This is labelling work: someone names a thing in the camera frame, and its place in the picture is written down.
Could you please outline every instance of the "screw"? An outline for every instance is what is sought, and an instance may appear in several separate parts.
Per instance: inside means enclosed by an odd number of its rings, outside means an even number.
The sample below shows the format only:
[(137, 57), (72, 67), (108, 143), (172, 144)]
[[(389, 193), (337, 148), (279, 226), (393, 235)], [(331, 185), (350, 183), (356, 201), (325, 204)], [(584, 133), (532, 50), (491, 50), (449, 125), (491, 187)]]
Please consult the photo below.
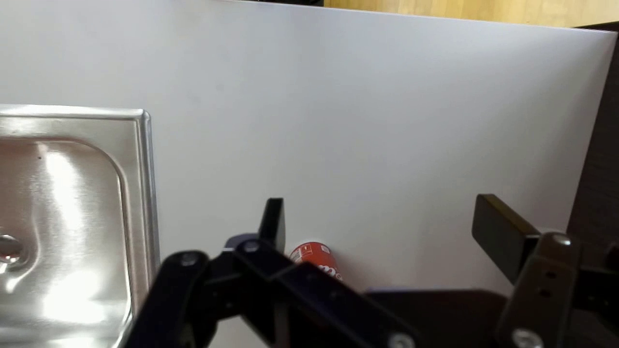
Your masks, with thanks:
[(194, 266), (197, 262), (197, 259), (199, 259), (199, 253), (184, 253), (180, 257), (180, 264), (182, 266)]
[(540, 334), (526, 328), (517, 328), (511, 338), (515, 340), (517, 348), (544, 348)]
[(569, 239), (565, 233), (553, 233), (553, 239), (561, 245), (573, 245), (573, 239)]
[(246, 241), (244, 251), (255, 253), (259, 249), (259, 243), (255, 239)]
[(404, 332), (393, 332), (389, 334), (389, 348), (414, 348), (414, 340)]

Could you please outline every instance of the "red object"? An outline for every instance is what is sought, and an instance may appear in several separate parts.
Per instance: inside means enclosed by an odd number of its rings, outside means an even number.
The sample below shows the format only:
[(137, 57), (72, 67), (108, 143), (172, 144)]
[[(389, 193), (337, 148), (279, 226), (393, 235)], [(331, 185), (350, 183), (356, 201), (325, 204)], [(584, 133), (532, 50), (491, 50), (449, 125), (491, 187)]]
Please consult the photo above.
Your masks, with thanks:
[(335, 255), (327, 243), (321, 241), (306, 241), (292, 249), (290, 259), (294, 262), (314, 262), (327, 274), (333, 274), (335, 278), (343, 278)]

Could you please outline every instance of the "stainless steel sink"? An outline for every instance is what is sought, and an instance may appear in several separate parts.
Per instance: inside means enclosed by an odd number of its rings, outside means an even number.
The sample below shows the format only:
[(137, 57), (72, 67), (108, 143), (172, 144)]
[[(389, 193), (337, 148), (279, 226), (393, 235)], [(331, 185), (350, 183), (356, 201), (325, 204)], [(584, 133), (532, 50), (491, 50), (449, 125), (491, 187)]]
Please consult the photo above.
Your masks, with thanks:
[(141, 110), (0, 106), (0, 346), (114, 346), (157, 260)]

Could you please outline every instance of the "sink basin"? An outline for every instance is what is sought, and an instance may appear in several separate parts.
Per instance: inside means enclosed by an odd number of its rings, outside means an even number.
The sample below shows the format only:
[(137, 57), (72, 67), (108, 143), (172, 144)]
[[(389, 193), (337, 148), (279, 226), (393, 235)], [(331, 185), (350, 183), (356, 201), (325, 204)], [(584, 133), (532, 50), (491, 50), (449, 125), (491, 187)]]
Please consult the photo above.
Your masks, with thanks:
[(141, 110), (0, 108), (0, 346), (114, 346), (157, 262)]

